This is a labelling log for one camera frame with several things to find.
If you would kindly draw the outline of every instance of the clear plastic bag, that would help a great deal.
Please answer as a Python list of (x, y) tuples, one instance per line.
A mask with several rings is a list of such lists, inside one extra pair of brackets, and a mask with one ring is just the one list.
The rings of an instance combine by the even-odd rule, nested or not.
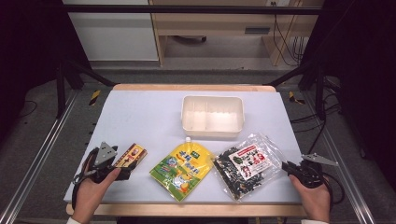
[(224, 190), (239, 201), (274, 179), (282, 170), (283, 154), (268, 136), (252, 133), (247, 140), (223, 151), (214, 160)]

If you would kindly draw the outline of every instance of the yellow snack bag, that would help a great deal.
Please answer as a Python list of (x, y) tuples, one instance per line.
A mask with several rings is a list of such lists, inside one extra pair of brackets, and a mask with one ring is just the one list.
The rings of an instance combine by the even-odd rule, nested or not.
[(213, 167), (214, 154), (189, 137), (149, 172), (181, 202)]

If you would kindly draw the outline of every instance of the metal rail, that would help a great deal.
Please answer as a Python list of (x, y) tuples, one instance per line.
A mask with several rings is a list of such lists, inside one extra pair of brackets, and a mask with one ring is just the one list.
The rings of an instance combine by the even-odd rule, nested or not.
[(181, 5), (67, 5), (42, 6), (44, 9), (85, 13), (197, 13), (197, 14), (271, 14), (323, 15), (342, 13), (340, 9), (321, 7), (243, 7), (243, 6), (181, 6)]
[(30, 190), (32, 189), (32, 186), (35, 183), (35, 180), (37, 179), (38, 174), (40, 173), (41, 168), (44, 165), (44, 162), (46, 161), (48, 155), (50, 154), (52, 147), (60, 131), (62, 130), (62, 127), (64, 126), (64, 123), (70, 114), (70, 111), (72, 110), (72, 107), (76, 101), (77, 96), (78, 96), (78, 91), (72, 91), (72, 94), (70, 94), (67, 100), (66, 103), (67, 108), (65, 109), (63, 115), (59, 119), (55, 120), (51, 130), (49, 131), (49, 134), (47, 135), (43, 145), (37, 152), (35, 159), (33, 160), (29, 170), (25, 174), (17, 191), (15, 192), (11, 201), (8, 203), (6, 209), (1, 214), (0, 216), (1, 224), (13, 223), (18, 213), (20, 212), (24, 201), (26, 200)]
[[(312, 97), (305, 91), (303, 91), (303, 96), (307, 101), (307, 104), (310, 107), (311, 111), (313, 113), (316, 113), (313, 107), (314, 100), (312, 99)], [(359, 222), (361, 224), (374, 224), (374, 217), (371, 214), (367, 203), (364, 201), (363, 196), (361, 195), (361, 192), (355, 183), (355, 180), (347, 169), (347, 166), (342, 159), (340, 153), (338, 152), (337, 146), (332, 140), (332, 136), (330, 135), (326, 127), (323, 130), (323, 143), (328, 149), (330, 159), (338, 162), (338, 166), (335, 167), (335, 170), (340, 177), (340, 182), (345, 188), (346, 195), (348, 196), (350, 203), (352, 204), (352, 208), (354, 209), (356, 216), (359, 219)]]

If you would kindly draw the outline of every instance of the white sleeve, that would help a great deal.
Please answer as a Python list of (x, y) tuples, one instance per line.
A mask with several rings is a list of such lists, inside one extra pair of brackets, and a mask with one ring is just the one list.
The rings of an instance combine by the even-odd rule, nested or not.
[(322, 222), (322, 221), (303, 219), (303, 220), (301, 220), (301, 224), (329, 224), (329, 223)]
[(75, 221), (73, 218), (70, 217), (70, 218), (67, 220), (66, 224), (81, 224), (81, 223)]

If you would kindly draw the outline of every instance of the black bar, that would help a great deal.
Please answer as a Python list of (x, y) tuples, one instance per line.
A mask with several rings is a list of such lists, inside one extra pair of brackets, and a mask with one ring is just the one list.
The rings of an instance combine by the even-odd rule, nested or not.
[(282, 84), (283, 82), (289, 80), (292, 77), (298, 76), (298, 75), (302, 75), (306, 70), (310, 69), (312, 66), (312, 61), (307, 61), (306, 63), (303, 63), (302, 65), (294, 68), (293, 70), (289, 71), (286, 75), (279, 77), (269, 83), (266, 84), (262, 84), (262, 85), (269, 85), (269, 86), (273, 86), (276, 87), (280, 84)]
[(90, 77), (92, 77), (92, 78), (98, 80), (99, 82), (105, 84), (105, 85), (108, 86), (108, 87), (114, 87), (115, 85), (120, 84), (120, 83), (112, 82), (112, 81), (108, 80), (108, 79), (105, 78), (105, 77), (101, 77), (101, 76), (98, 75), (97, 73), (93, 72), (91, 69), (85, 68), (84, 66), (82, 66), (82, 65), (80, 65), (80, 64), (78, 64), (78, 63), (76, 63), (76, 62), (74, 62), (74, 61), (68, 60), (67, 62), (68, 62), (71, 66), (73, 66), (74, 68), (76, 68), (78, 71), (80, 71), (80, 72), (82, 72), (82, 73), (85, 73), (86, 75), (88, 75), (88, 76), (90, 76)]
[(325, 76), (323, 76), (323, 70), (321, 66), (318, 66), (317, 72), (317, 86), (315, 94), (315, 110), (321, 120), (326, 119), (326, 111), (324, 109), (323, 89), (324, 89)]
[(240, 7), (240, 6), (151, 6), (151, 5), (67, 5), (43, 6), (47, 9), (86, 13), (197, 13), (197, 14), (271, 14), (322, 15), (341, 13), (321, 7)]
[(56, 118), (60, 118), (66, 109), (66, 98), (64, 93), (64, 74), (62, 64), (56, 69), (56, 90), (58, 92), (58, 114)]

